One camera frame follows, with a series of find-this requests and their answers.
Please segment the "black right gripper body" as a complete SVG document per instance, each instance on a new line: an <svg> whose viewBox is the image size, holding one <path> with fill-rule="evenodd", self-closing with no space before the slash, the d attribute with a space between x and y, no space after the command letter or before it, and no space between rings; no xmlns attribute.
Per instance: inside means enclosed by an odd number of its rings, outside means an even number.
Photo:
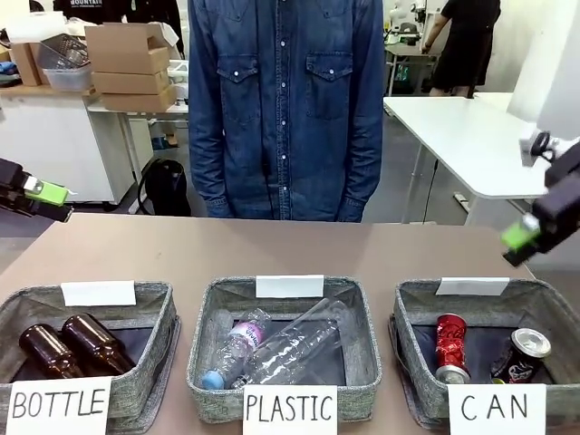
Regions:
<svg viewBox="0 0 580 435"><path fill-rule="evenodd" d="M547 193L532 214L540 224L536 251L547 254L579 229L579 142L555 159L545 173Z"/></svg>

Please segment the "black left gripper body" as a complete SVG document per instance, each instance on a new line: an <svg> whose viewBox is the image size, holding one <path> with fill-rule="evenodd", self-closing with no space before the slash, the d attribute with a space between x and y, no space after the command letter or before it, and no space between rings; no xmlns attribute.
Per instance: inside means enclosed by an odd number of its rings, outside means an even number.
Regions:
<svg viewBox="0 0 580 435"><path fill-rule="evenodd" d="M24 193L29 174L20 164L1 159L0 175L1 208L15 213L32 213L32 201Z"/></svg>

